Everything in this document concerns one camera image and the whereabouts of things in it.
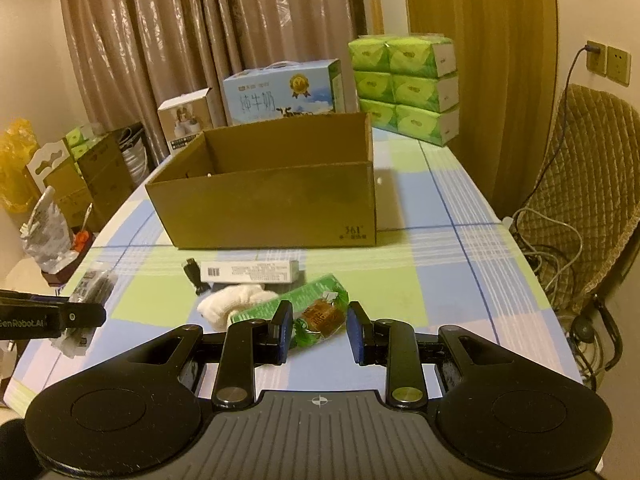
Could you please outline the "wall power socket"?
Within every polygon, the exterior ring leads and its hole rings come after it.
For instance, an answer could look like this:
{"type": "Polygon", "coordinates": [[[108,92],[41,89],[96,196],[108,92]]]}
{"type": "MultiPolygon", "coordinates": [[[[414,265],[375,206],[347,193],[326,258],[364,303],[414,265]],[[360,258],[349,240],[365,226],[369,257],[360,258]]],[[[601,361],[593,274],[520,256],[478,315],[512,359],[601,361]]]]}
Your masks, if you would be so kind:
{"type": "Polygon", "coordinates": [[[591,73],[606,77],[609,80],[628,87],[631,75],[632,56],[629,52],[599,44],[595,41],[586,43],[586,67],[591,73]]]}

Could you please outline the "green snack packet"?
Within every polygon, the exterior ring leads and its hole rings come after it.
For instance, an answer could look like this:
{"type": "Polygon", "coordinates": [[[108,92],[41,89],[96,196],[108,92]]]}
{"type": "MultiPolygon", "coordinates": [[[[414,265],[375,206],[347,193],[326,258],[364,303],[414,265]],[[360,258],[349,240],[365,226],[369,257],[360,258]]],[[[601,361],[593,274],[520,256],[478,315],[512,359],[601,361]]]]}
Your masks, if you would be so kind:
{"type": "Polygon", "coordinates": [[[331,337],[345,323],[345,308],[338,292],[326,290],[300,315],[304,329],[314,336],[331,337]]]}

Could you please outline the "beige curtain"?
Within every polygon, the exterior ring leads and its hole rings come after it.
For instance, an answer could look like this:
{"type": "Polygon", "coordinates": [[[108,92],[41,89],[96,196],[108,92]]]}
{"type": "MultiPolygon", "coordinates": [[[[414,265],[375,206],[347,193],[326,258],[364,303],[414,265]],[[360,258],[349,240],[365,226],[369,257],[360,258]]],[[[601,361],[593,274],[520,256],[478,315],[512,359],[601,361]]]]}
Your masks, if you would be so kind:
{"type": "Polygon", "coordinates": [[[61,0],[67,44],[88,117],[145,126],[153,160],[168,153],[157,110],[200,89],[213,122],[229,120],[224,80],[279,61],[349,61],[363,0],[61,0]]]}

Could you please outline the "checked bed sheet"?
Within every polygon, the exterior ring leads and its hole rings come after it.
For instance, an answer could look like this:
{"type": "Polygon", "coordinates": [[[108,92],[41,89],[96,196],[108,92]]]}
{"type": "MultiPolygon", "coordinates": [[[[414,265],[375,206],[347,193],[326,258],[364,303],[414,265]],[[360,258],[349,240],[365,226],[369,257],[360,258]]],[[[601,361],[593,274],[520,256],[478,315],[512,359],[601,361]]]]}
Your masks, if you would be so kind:
{"type": "Polygon", "coordinates": [[[4,403],[24,413],[42,389],[183,324],[201,322],[183,263],[294,260],[311,282],[337,278],[370,318],[397,318],[434,333],[456,324],[576,377],[549,301],[509,231],[448,148],[375,130],[376,243],[366,248],[187,252],[175,248],[144,188],[114,214],[87,255],[117,281],[108,317],[87,352],[66,358],[31,342],[4,403]]]}

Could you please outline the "black lighter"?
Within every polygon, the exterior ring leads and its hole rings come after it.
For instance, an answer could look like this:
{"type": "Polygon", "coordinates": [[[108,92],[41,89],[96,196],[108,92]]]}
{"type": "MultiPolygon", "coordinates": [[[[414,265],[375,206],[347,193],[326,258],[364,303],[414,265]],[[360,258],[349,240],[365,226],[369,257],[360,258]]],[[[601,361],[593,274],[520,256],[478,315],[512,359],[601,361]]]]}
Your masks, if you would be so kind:
{"type": "Polygon", "coordinates": [[[204,294],[204,292],[209,290],[209,284],[202,281],[200,266],[193,258],[186,260],[182,267],[184,274],[186,274],[186,277],[194,286],[195,292],[198,295],[204,294]]]}

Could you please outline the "small white product box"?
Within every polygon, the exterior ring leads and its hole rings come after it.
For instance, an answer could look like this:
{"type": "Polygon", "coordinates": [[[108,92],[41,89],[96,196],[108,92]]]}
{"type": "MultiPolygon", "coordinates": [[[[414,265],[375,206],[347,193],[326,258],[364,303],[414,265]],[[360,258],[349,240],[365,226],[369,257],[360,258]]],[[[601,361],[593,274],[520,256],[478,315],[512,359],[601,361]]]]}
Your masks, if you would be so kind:
{"type": "Polygon", "coordinates": [[[157,109],[169,153],[185,148],[205,130],[213,128],[209,88],[175,96],[157,109]]]}

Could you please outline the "crumpled silver plastic bag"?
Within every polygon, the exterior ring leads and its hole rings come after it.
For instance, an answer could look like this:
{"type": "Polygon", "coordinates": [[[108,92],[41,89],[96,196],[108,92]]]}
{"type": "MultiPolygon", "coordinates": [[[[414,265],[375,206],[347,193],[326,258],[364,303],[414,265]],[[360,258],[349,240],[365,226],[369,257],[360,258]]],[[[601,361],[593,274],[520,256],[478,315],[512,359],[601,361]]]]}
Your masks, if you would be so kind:
{"type": "Polygon", "coordinates": [[[21,226],[24,252],[47,274],[57,274],[77,258],[73,234],[62,210],[55,203],[55,189],[47,186],[28,221],[21,226]]]}

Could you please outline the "green tissue pack stack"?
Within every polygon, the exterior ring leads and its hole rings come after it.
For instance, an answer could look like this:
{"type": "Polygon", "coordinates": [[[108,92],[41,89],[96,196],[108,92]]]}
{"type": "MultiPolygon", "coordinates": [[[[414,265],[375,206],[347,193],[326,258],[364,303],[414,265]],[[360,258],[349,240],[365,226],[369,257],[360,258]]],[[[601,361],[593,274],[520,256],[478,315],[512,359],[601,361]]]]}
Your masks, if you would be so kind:
{"type": "Polygon", "coordinates": [[[459,134],[454,42],[442,35],[361,36],[348,44],[360,110],[376,128],[436,146],[459,134]]]}

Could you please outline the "blue milk carton box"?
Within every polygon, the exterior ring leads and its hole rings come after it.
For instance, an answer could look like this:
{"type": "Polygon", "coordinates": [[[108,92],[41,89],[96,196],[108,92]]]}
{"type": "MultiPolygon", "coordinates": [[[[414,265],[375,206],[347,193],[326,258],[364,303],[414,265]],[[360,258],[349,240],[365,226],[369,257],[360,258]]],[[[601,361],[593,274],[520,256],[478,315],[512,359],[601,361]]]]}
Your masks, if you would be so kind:
{"type": "Polygon", "coordinates": [[[281,61],[224,80],[233,125],[307,114],[344,113],[341,62],[281,61]]]}

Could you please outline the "yellow plastic bag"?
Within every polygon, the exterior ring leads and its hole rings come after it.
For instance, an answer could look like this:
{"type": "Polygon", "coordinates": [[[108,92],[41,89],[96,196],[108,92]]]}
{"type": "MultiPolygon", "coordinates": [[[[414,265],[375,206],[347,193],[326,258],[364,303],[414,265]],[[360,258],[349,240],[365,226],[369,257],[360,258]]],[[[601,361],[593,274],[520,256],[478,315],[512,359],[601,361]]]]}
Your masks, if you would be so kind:
{"type": "Polygon", "coordinates": [[[1,205],[10,214],[22,214],[32,203],[24,169],[38,148],[40,145],[27,119],[15,119],[1,133],[1,205]]]}

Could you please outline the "white long medicine box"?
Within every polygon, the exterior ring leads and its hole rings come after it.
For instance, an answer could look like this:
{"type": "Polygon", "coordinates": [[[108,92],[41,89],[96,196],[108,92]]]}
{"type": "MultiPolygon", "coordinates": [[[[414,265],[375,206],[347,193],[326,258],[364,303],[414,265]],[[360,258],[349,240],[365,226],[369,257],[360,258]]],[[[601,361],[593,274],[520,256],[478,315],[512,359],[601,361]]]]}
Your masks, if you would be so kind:
{"type": "Polygon", "coordinates": [[[201,280],[216,284],[292,284],[299,274],[297,260],[210,260],[198,266],[201,280]]]}

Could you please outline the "quilted brown chair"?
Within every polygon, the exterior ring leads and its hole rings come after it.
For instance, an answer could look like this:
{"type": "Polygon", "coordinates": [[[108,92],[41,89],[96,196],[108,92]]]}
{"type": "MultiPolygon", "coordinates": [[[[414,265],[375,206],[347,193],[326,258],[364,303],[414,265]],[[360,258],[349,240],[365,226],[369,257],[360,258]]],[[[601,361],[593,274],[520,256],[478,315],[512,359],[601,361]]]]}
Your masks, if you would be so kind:
{"type": "Polygon", "coordinates": [[[639,232],[639,113],[618,96],[563,92],[536,190],[511,232],[558,317],[582,382],[622,357],[602,287],[639,232]]]}

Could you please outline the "green wet wipes pack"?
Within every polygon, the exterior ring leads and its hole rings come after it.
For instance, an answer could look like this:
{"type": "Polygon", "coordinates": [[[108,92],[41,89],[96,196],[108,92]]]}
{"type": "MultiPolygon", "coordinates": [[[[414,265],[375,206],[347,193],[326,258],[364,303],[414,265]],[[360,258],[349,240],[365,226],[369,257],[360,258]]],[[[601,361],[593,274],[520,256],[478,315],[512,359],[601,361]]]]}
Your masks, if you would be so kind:
{"type": "Polygon", "coordinates": [[[349,304],[349,294],[340,281],[333,274],[323,275],[318,280],[314,280],[305,285],[299,286],[277,296],[273,300],[263,302],[255,307],[251,307],[244,312],[233,315],[232,323],[239,323],[247,320],[271,320],[274,312],[277,311],[281,300],[288,300],[293,306],[293,333],[291,338],[291,348],[309,348],[315,344],[325,341],[329,338],[322,338],[308,333],[303,326],[300,315],[318,299],[322,292],[330,290],[338,292],[342,303],[344,304],[345,314],[347,314],[349,304]]]}

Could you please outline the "white sock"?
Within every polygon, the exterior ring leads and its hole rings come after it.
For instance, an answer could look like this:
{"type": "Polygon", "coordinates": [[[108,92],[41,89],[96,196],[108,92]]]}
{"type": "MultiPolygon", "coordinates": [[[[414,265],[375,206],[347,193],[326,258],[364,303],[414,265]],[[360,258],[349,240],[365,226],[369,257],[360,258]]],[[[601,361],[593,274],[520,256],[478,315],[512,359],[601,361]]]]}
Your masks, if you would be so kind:
{"type": "Polygon", "coordinates": [[[259,284],[230,285],[202,299],[196,310],[215,332],[224,332],[233,315],[277,298],[259,284]]]}

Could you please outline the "black white sachet packet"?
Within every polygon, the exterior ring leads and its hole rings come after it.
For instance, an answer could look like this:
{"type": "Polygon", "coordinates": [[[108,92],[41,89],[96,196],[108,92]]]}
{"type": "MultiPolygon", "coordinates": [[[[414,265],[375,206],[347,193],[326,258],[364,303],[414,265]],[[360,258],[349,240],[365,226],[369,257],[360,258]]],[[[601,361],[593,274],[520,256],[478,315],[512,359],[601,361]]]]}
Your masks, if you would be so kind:
{"type": "Polygon", "coordinates": [[[106,303],[117,274],[106,262],[93,262],[74,288],[61,311],[61,333],[52,346],[70,359],[84,356],[96,330],[106,321],[106,303]]]}

